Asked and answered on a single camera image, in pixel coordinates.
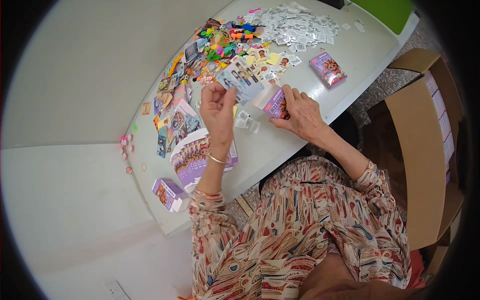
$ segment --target wrist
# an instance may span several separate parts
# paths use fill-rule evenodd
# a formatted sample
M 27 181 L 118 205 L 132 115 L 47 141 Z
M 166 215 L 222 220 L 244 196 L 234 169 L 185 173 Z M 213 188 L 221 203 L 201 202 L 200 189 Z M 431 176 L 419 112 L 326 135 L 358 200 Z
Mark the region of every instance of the wrist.
M 335 136 L 336 136 L 335 131 L 333 131 L 333 129 L 330 128 L 330 126 L 325 126 L 309 142 L 319 148 L 322 148 L 327 152 L 331 152 L 332 150 L 331 146 L 333 144 L 332 142 L 334 141 Z
M 230 147 L 226 147 L 225 145 L 211 145 L 210 146 L 210 154 L 221 161 L 227 161 L 227 154 L 230 150 Z

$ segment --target patterned blouse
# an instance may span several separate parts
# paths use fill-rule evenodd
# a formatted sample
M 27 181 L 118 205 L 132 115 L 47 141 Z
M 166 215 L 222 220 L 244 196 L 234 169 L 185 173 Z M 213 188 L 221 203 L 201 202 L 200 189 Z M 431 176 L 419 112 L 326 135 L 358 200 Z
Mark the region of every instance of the patterned blouse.
M 355 280 L 407 287 L 407 234 L 384 173 L 371 161 L 351 182 L 325 158 L 303 157 L 272 176 L 260 197 L 239 230 L 222 193 L 194 192 L 194 299 L 296 299 L 332 243 Z

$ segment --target terrazzo floor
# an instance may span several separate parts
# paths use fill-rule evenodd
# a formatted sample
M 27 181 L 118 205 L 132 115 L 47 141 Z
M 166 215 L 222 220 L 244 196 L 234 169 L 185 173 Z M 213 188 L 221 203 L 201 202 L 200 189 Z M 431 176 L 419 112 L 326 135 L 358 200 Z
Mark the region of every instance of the terrazzo floor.
M 429 27 L 429 24 L 423 19 L 420 19 L 417 28 L 395 58 L 413 48 L 424 48 L 440 53 L 448 62 L 448 58 L 443 52 L 435 33 Z M 385 69 L 370 87 L 368 87 L 367 90 L 363 92 L 347 109 L 347 111 L 354 117 L 359 129 L 361 130 L 363 126 L 370 123 L 370 119 L 367 115 L 367 110 L 369 108 L 384 100 L 416 76 L 417 74 L 411 71 Z M 362 146 L 363 140 L 360 135 L 360 151 Z M 319 149 L 314 145 L 309 144 L 307 147 L 314 154 L 322 155 L 322 153 L 324 153 L 322 149 Z M 249 216 L 256 210 L 259 204 L 260 195 L 258 193 L 258 184 L 255 184 L 234 201 L 228 203 L 226 212 L 235 218 L 239 228 L 243 228 L 247 223 Z

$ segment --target bracelet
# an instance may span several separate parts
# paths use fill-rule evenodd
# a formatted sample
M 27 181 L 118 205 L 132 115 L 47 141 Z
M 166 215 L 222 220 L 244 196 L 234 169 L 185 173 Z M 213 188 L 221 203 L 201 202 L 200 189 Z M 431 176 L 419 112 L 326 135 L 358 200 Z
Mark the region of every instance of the bracelet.
M 222 165 L 228 165 L 228 164 L 231 164 L 232 163 L 232 159 L 230 158 L 230 161 L 221 161 L 220 159 L 216 159 L 215 157 L 213 157 L 212 153 L 210 152 L 210 149 L 207 150 L 207 157 L 208 158 L 211 158 L 213 161 L 219 163 L 219 164 L 222 164 Z

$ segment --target sleeve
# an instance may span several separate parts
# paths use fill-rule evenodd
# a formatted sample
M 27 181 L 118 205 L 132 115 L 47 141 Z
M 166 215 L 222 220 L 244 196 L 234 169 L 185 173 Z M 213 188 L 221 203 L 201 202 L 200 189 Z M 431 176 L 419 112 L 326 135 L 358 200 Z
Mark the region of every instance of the sleeve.
M 402 263 L 401 272 L 404 276 L 401 282 L 403 288 L 406 288 L 411 276 L 407 232 L 396 208 L 395 198 L 390 193 L 384 172 L 370 161 L 363 175 L 353 183 L 353 187 L 365 197 L 370 210 L 370 219 L 375 218 L 378 220 L 378 226 L 385 229 L 384 233 L 381 231 L 376 233 L 377 240 L 381 240 L 385 248 L 400 249 L 398 259 Z
M 215 270 L 226 256 L 238 229 L 224 211 L 223 193 L 206 194 L 195 190 L 190 203 L 192 220 L 193 295 L 201 298 L 215 280 Z

